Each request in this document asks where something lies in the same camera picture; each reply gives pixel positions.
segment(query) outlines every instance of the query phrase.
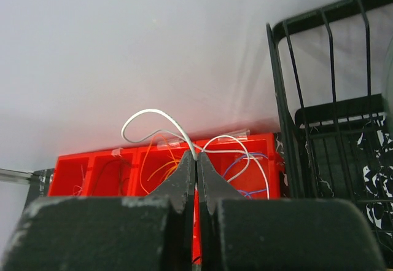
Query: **gray round object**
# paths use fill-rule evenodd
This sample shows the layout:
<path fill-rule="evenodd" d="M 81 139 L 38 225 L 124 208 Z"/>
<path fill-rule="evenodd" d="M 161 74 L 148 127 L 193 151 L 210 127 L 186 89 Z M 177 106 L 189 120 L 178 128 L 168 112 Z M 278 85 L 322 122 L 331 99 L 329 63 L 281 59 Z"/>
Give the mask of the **gray round object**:
<path fill-rule="evenodd" d="M 385 78 L 383 80 L 383 101 L 387 115 L 387 126 L 389 133 L 393 136 L 393 39 L 387 48 L 386 61 L 384 65 Z"/>

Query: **rack wire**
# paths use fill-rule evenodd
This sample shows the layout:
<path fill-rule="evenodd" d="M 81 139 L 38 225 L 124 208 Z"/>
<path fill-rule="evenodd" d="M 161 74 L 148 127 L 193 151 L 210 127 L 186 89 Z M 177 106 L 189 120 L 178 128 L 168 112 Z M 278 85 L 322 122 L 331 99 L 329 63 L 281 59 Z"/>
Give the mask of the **rack wire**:
<path fill-rule="evenodd" d="M 367 12 L 392 3 L 393 0 L 342 0 L 286 19 L 273 30 L 267 25 L 291 196 L 351 200 L 368 220 L 389 266 L 393 265 L 393 141 L 385 125 L 382 97 L 372 94 Z M 355 15 L 361 16 L 365 27 L 367 94 L 340 101 L 337 100 L 340 74 L 335 69 L 330 25 Z M 306 107 L 291 36 L 319 26 L 325 28 L 329 38 L 332 99 L 327 104 Z M 281 39 L 287 42 L 300 102 L 294 120 L 288 108 L 279 57 Z"/>

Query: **black rack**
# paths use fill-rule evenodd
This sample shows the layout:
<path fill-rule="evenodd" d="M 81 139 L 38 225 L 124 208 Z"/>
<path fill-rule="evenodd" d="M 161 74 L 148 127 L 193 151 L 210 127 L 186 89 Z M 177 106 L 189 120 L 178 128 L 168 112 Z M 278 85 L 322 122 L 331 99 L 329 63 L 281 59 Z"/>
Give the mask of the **black rack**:
<path fill-rule="evenodd" d="M 369 221 L 384 258 L 393 265 L 393 141 L 384 124 L 380 94 L 372 94 L 370 24 L 367 11 L 393 0 L 342 0 L 267 25 L 274 86 L 290 194 L 294 198 L 344 198 Z M 360 15 L 365 25 L 367 94 L 337 101 L 332 22 Z M 332 101 L 306 107 L 291 35 L 324 26 L 329 37 Z M 287 103 L 278 44 L 286 38 L 300 100 L 294 120 Z"/>

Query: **black wire basket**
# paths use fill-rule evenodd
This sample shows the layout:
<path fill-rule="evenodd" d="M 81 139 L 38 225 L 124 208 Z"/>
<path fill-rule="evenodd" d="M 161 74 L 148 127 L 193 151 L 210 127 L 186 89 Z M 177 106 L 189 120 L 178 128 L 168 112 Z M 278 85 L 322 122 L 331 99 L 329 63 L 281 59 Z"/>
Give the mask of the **black wire basket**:
<path fill-rule="evenodd" d="M 385 125 L 381 94 L 374 93 L 375 88 L 372 86 L 375 69 L 372 57 L 383 56 L 387 49 L 384 49 L 385 52 L 373 51 L 375 47 L 372 46 L 373 34 L 370 28 L 374 23 L 369 22 L 368 17 L 381 8 L 392 8 L 392 3 L 393 0 L 342 0 L 288 18 L 278 23 L 273 30 L 267 25 L 291 197 L 351 200 L 369 221 L 389 266 L 393 266 L 393 141 Z M 364 64 L 364 71 L 356 74 L 356 80 L 362 79 L 365 87 L 361 96 L 357 94 L 341 100 L 338 99 L 337 90 L 345 88 L 338 81 L 345 71 L 342 65 L 341 70 L 337 70 L 335 59 L 339 58 L 345 63 L 346 60 L 342 51 L 340 56 L 337 54 L 338 49 L 334 45 L 339 42 L 332 28 L 338 24 L 341 28 L 340 39 L 345 38 L 342 32 L 351 29 L 343 25 L 345 20 L 357 20 L 362 24 L 361 35 L 356 39 L 359 40 L 357 45 L 363 48 L 364 56 L 355 64 Z M 379 19 L 375 24 L 379 31 Z M 393 23 L 388 26 L 393 32 Z M 311 55 L 318 52 L 315 45 L 321 46 L 323 42 L 313 42 L 312 38 L 321 35 L 311 34 L 311 39 L 305 39 L 302 35 L 310 30 L 323 31 L 326 35 L 327 75 L 322 77 L 322 81 L 315 79 L 305 84 L 302 69 L 307 65 L 302 66 L 304 61 L 295 59 L 296 55 L 302 53 L 294 49 L 293 40 L 295 37 L 303 42 L 306 40 L 313 46 L 309 50 Z M 291 67 L 286 69 L 287 73 L 279 52 L 288 56 L 288 65 Z M 355 64 L 348 63 L 346 66 L 351 68 Z M 317 74 L 320 70 L 315 68 L 314 72 Z M 319 92 L 328 90 L 329 100 L 323 104 L 319 104 L 318 100 L 306 102 L 305 93 L 311 88 L 317 88 Z M 290 90 L 298 95 L 296 100 L 300 105 L 292 115 L 289 108 L 289 103 L 291 105 L 293 101 L 288 95 Z"/>

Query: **white wire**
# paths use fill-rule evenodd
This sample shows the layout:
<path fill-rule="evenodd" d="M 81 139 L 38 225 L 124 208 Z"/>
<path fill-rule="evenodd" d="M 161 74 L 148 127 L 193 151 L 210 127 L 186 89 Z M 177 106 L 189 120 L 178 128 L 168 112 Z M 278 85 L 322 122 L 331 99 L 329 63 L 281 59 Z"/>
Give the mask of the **white wire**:
<path fill-rule="evenodd" d="M 140 140 L 137 140 L 137 141 L 132 141 L 132 140 L 128 139 L 128 138 L 125 136 L 125 130 L 127 129 L 127 126 L 128 126 L 135 118 L 137 118 L 138 116 L 140 116 L 140 115 L 142 115 L 142 114 L 145 114 L 145 113 L 149 113 L 149 112 L 157 113 L 157 114 L 159 114 L 159 115 L 165 117 L 166 119 L 168 119 L 168 120 L 169 120 L 169 121 L 179 130 L 179 132 L 181 132 L 181 134 L 182 134 L 183 137 L 184 137 L 183 140 L 184 140 L 185 142 L 187 142 L 187 144 L 190 146 L 190 150 L 191 150 L 191 153 L 192 153 L 192 157 L 194 158 L 195 161 L 197 161 L 198 156 L 197 156 L 197 154 L 196 154 L 196 152 L 195 152 L 195 148 L 194 148 L 194 146 L 193 146 L 193 143 L 191 142 L 190 137 L 186 134 L 186 132 L 182 129 L 182 127 L 181 127 L 181 126 L 180 126 L 171 116 L 167 115 L 165 112 L 163 112 L 163 111 L 161 111 L 161 110 L 159 110 L 159 109 L 150 109 L 150 108 L 149 108 L 149 109 L 144 109 L 144 110 L 138 111 L 136 114 L 134 114 L 133 116 L 131 116 L 131 117 L 124 123 L 124 125 L 123 125 L 123 127 L 122 127 L 122 138 L 123 138 L 124 140 L 130 142 L 130 143 L 140 143 L 140 142 L 146 140 L 147 138 L 151 137 L 152 135 L 156 134 L 157 132 L 159 132 L 160 130 L 157 130 L 157 131 L 155 131 L 155 132 L 153 132 L 153 133 L 147 135 L 147 136 L 144 137 L 143 139 L 140 139 Z"/>
<path fill-rule="evenodd" d="M 171 131 L 168 131 L 168 130 L 159 129 L 159 130 L 155 130 L 154 132 L 148 134 L 147 136 L 143 137 L 142 139 L 139 139 L 139 140 L 136 140 L 136 141 L 135 141 L 135 140 L 132 141 L 132 140 L 128 139 L 128 138 L 125 136 L 125 131 L 126 131 L 128 125 L 129 125 L 135 118 L 137 118 L 138 116 L 140 116 L 140 115 L 142 115 L 142 114 L 145 114 L 145 113 L 148 113 L 148 112 L 157 113 L 157 114 L 160 114 L 160 115 L 162 115 L 163 117 L 167 118 L 167 119 L 168 119 L 168 120 L 169 120 L 169 121 L 179 130 L 179 132 L 181 132 L 182 136 L 180 136 L 180 135 L 178 135 L 178 134 L 176 134 L 176 133 L 173 133 L 173 132 L 171 132 Z M 231 182 L 231 181 L 233 181 L 234 179 L 236 179 L 238 176 L 240 176 L 241 174 L 243 174 L 243 173 L 247 170 L 247 168 L 248 168 L 248 166 L 249 166 L 249 164 L 250 164 L 250 158 L 251 158 L 252 160 L 254 160 L 254 161 L 257 163 L 257 165 L 258 165 L 260 171 L 262 172 L 263 178 L 264 178 L 265 183 L 266 183 L 267 198 L 268 198 L 268 199 L 270 198 L 270 189 L 269 189 L 269 184 L 268 184 L 268 180 L 267 180 L 265 171 L 263 170 L 263 168 L 262 168 L 262 166 L 260 165 L 259 161 L 258 161 L 252 154 L 250 154 L 250 153 L 248 152 L 248 150 L 246 149 L 245 145 L 244 145 L 239 139 L 236 139 L 236 138 L 233 137 L 233 136 L 230 136 L 230 135 L 220 135 L 220 136 L 214 137 L 214 138 L 210 139 L 210 140 L 204 145 L 204 147 L 202 148 L 201 146 L 192 143 L 190 137 L 186 134 L 186 132 L 182 129 L 182 127 L 181 127 L 181 126 L 180 126 L 171 116 L 169 116 L 167 113 L 165 113 L 165 112 L 163 112 L 163 111 L 161 111 L 161 110 L 159 110 L 159 109 L 144 109 L 144 110 L 141 110 L 141 111 L 137 112 L 137 113 L 134 114 L 133 116 L 131 116 L 131 117 L 124 123 L 124 125 L 123 125 L 123 127 L 122 127 L 122 138 L 123 138 L 125 141 L 130 142 L 130 143 L 140 143 L 140 142 L 145 141 L 146 139 L 150 138 L 151 136 L 153 136 L 154 134 L 159 133 L 159 132 L 168 133 L 168 134 L 170 134 L 170 135 L 173 135 L 173 136 L 175 136 L 175 137 L 177 137 L 177 138 L 179 138 L 179 139 L 185 141 L 185 142 L 189 145 L 189 148 L 190 148 L 191 153 L 192 153 L 192 157 L 194 158 L 195 161 L 197 161 L 197 159 L 198 159 L 197 154 L 196 154 L 196 152 L 195 152 L 195 148 L 197 148 L 197 149 L 199 149 L 199 150 L 201 150 L 201 151 L 207 152 L 207 153 L 242 153 L 242 154 L 245 154 L 245 155 L 247 156 L 247 164 L 244 166 L 244 168 L 243 168 L 239 173 L 237 173 L 236 175 L 234 175 L 233 177 L 231 177 L 231 178 L 228 180 L 228 183 Z M 240 144 L 240 146 L 241 146 L 244 150 L 242 151 L 242 150 L 207 150 L 207 149 L 206 149 L 206 147 L 207 147 L 210 143 L 212 143 L 214 140 L 219 139 L 219 138 L 231 138 L 231 139 L 235 140 L 236 142 L 238 142 L 238 143 Z"/>

